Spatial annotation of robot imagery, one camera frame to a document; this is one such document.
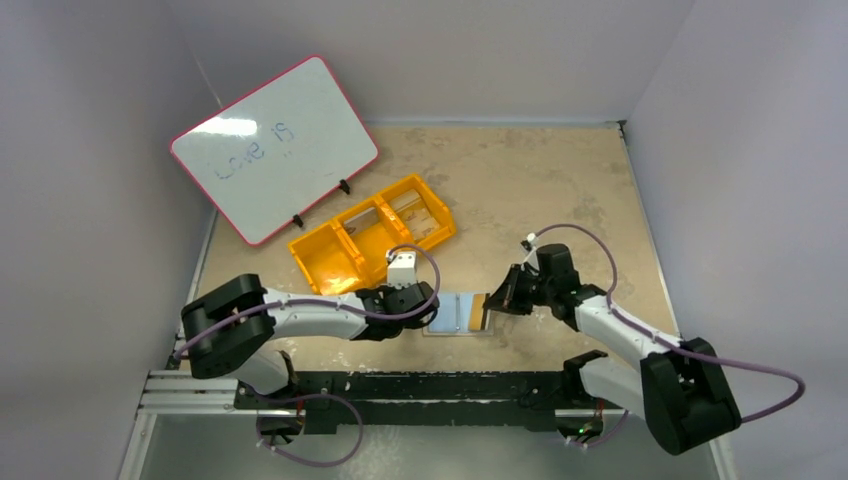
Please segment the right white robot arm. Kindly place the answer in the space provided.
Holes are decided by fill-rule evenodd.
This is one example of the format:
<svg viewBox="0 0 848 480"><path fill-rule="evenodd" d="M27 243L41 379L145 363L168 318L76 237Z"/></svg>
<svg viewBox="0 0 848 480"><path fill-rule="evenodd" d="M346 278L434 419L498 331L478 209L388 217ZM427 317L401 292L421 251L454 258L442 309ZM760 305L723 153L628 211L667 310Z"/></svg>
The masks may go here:
<svg viewBox="0 0 848 480"><path fill-rule="evenodd" d="M544 245L533 253L534 263L511 265L483 307L510 315L547 307L572 330L605 345L564 362L566 394L610 401L642 418L672 455L740 427L739 408L709 342L623 320L606 290L581 281L566 245Z"/></svg>

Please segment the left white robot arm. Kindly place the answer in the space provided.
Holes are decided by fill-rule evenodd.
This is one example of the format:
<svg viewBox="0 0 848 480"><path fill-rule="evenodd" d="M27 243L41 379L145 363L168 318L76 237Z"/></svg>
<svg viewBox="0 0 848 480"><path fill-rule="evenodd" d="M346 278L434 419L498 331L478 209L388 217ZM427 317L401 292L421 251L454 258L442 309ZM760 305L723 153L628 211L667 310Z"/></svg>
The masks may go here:
<svg viewBox="0 0 848 480"><path fill-rule="evenodd" d="M424 281L319 296L266 288L258 275L242 274L182 308L185 343L174 355L189 360L196 379L235 378L274 394L294 384L295 372L271 341L383 341L428 326L438 309L437 289Z"/></svg>

